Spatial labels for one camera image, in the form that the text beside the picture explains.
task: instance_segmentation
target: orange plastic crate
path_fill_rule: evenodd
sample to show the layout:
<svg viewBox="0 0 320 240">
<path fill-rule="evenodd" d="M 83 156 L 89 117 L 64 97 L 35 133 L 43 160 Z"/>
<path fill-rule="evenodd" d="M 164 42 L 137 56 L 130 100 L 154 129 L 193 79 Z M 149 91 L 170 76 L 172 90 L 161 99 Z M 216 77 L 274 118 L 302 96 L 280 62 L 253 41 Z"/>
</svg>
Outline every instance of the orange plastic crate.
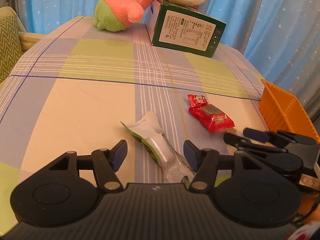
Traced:
<svg viewBox="0 0 320 240">
<path fill-rule="evenodd" d="M 320 137 L 299 100 L 280 87 L 264 79 L 261 81 L 264 90 L 259 109 L 269 130 L 309 136 L 320 143 Z"/>
</svg>

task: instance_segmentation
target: green box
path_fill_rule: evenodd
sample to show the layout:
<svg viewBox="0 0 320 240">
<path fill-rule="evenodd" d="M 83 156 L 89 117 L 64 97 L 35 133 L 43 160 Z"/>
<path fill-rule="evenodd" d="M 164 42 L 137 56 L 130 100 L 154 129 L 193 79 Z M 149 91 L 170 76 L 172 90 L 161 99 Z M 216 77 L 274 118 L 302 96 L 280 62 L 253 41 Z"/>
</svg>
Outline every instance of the green box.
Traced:
<svg viewBox="0 0 320 240">
<path fill-rule="evenodd" d="M 212 57 L 226 24 L 191 8 L 154 0 L 146 15 L 153 46 Z"/>
</svg>

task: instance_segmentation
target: plaid tablecloth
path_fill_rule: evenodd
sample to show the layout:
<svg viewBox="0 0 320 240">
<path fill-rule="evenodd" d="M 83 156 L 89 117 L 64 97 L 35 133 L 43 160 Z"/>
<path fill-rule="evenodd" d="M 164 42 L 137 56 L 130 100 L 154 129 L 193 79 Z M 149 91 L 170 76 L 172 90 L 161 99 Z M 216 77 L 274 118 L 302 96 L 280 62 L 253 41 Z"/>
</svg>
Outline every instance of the plaid tablecloth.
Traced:
<svg viewBox="0 0 320 240">
<path fill-rule="evenodd" d="M 151 46 L 144 24 L 110 33 L 95 28 L 93 17 L 70 20 L 21 57 L 0 91 L 0 232 L 15 223 L 13 188 L 68 150 L 86 155 L 126 139 L 119 179 L 161 182 L 162 171 L 120 124 L 149 110 L 178 152 L 190 139 L 231 154 L 222 132 L 209 134 L 188 113 L 187 94 L 206 95 L 238 132 L 264 130 L 261 78 L 240 52 L 222 44 L 207 58 Z M 92 172 L 80 175 L 93 181 Z"/>
</svg>

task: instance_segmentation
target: red candy wrapper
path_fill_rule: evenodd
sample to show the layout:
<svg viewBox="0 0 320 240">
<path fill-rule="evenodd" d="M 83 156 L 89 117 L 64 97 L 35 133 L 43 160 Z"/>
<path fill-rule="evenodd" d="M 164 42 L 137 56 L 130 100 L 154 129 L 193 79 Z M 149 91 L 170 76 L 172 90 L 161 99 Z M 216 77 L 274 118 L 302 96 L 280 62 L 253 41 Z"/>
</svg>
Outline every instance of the red candy wrapper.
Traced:
<svg viewBox="0 0 320 240">
<path fill-rule="evenodd" d="M 208 103 L 204 96 L 188 95 L 189 113 L 198 119 L 209 132 L 234 127 L 234 122 L 220 109 Z"/>
</svg>

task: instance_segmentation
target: patrick star plush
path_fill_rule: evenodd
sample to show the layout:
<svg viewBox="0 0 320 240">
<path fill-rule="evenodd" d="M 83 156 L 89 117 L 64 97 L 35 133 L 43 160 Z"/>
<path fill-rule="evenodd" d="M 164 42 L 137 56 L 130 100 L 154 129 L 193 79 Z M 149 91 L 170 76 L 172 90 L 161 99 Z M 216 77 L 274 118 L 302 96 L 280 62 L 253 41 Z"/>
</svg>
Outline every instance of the patrick star plush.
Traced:
<svg viewBox="0 0 320 240">
<path fill-rule="evenodd" d="M 153 0 L 100 0 L 94 11 L 94 26 L 111 32 L 125 30 L 142 20 Z"/>
</svg>

